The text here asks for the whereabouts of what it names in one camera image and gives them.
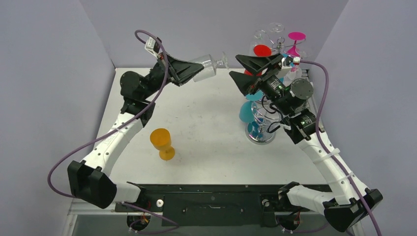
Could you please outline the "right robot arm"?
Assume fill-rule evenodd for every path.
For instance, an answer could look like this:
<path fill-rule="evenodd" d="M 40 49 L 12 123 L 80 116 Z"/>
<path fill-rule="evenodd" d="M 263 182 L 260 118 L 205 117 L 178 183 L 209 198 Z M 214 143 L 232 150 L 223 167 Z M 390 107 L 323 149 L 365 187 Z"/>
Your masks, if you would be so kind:
<path fill-rule="evenodd" d="M 245 72 L 229 74 L 243 95 L 262 91 L 270 108 L 281 116 L 278 127 L 283 128 L 292 142 L 312 161 L 330 187 L 320 192 L 291 182 L 278 191 L 277 203 L 284 210 L 301 207 L 319 213 L 337 231 L 345 232 L 365 217 L 382 201 L 378 189 L 364 184 L 340 156 L 320 123 L 321 112 L 306 107 L 313 96 L 312 83 L 304 78 L 281 82 L 299 57 L 274 54 L 268 57 L 236 55 Z"/>

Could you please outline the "clear wine glass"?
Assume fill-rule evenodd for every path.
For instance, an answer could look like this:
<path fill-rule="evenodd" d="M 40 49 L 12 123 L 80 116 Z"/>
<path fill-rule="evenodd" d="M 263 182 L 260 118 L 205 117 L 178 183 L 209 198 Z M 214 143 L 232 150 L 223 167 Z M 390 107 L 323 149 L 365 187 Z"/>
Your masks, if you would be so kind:
<path fill-rule="evenodd" d="M 216 75 L 217 69 L 225 68 L 229 69 L 228 58 L 225 52 L 222 52 L 222 58 L 217 60 L 212 57 L 212 55 L 207 54 L 195 59 L 192 59 L 191 62 L 201 64 L 204 69 L 200 71 L 196 76 L 193 77 L 194 82 L 199 82 Z"/>

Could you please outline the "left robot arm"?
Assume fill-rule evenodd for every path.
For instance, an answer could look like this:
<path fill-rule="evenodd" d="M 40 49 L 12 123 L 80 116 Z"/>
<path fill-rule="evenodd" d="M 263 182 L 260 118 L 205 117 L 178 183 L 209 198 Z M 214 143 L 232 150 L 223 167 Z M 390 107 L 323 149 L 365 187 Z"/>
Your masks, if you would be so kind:
<path fill-rule="evenodd" d="M 101 209 L 113 202 L 127 201 L 134 211 L 146 207 L 147 198 L 138 187 L 113 183 L 110 173 L 126 146 L 152 117 L 155 103 L 148 98 L 161 91 L 162 85 L 182 86 L 204 70 L 197 61 L 183 61 L 159 54 L 157 63 L 145 76 L 126 71 L 120 77 L 124 103 L 111 129 L 81 161 L 67 167 L 71 194 Z"/>

